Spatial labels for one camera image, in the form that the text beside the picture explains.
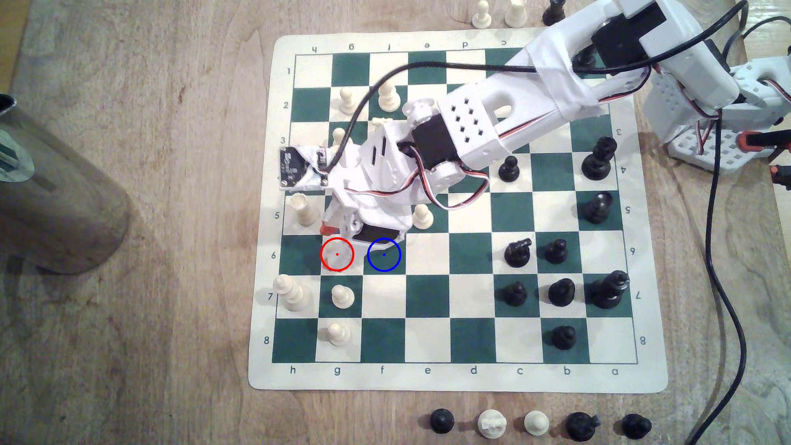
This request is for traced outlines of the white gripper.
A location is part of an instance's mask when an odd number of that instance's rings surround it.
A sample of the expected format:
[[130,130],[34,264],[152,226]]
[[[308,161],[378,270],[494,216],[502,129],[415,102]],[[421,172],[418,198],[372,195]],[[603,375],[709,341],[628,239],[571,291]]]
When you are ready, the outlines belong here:
[[329,174],[332,200],[320,235],[339,236],[366,247],[400,246],[413,225],[412,207],[430,200],[414,158],[397,143],[411,140],[410,126],[397,120],[378,126],[361,145],[347,144]]

